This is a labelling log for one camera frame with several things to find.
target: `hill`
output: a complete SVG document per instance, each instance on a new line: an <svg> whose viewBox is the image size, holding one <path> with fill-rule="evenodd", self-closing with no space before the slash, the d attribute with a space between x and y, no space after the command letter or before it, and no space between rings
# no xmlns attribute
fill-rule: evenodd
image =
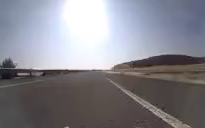
<svg viewBox="0 0 205 128"><path fill-rule="evenodd" d="M134 60L115 65L114 69L141 68L158 65L189 65L205 63L205 57L192 57L187 55L159 55L142 60Z"/></svg>

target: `sky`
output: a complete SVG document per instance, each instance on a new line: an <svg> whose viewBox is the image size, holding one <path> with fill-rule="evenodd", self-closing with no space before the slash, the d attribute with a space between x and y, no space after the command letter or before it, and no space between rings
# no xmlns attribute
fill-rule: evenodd
<svg viewBox="0 0 205 128"><path fill-rule="evenodd" d="M0 0L0 62L108 69L161 54L205 56L205 0Z"/></svg>

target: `vegetation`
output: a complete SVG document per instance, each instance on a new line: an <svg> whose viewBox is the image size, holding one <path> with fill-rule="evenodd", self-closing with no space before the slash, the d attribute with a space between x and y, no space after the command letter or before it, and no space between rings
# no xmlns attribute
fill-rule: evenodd
<svg viewBox="0 0 205 128"><path fill-rule="evenodd" d="M13 62L11 58L5 58L2 63L0 63L0 68L6 68L5 70L0 70L0 77L2 79L11 79L17 76L17 73L10 68L16 68L17 64Z"/></svg>

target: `guardrail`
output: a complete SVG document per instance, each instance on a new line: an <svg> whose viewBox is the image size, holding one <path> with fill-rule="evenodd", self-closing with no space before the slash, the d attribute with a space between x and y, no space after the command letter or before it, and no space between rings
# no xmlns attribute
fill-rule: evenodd
<svg viewBox="0 0 205 128"><path fill-rule="evenodd" d="M59 73L70 73L70 72L83 72L87 70L68 70L68 69L24 69L24 68L0 68L0 74L6 74L8 76L15 77L18 73L28 73L29 76L42 72L42 75L46 74L59 74Z"/></svg>
<svg viewBox="0 0 205 128"><path fill-rule="evenodd" d="M205 64L153 66L146 68L113 69L118 72L143 72L143 73L178 73L178 72L205 72Z"/></svg>

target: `asphalt road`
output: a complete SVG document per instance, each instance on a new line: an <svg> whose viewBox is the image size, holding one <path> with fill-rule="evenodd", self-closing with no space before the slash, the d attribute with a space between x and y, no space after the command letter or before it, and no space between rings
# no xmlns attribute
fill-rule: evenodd
<svg viewBox="0 0 205 128"><path fill-rule="evenodd" d="M0 81L0 128L171 128L106 77L85 72Z"/></svg>
<svg viewBox="0 0 205 128"><path fill-rule="evenodd" d="M192 128L205 128L205 85L124 75L107 77Z"/></svg>
<svg viewBox="0 0 205 128"><path fill-rule="evenodd" d="M171 128L107 78L205 128L205 85L100 72L0 80L0 128Z"/></svg>

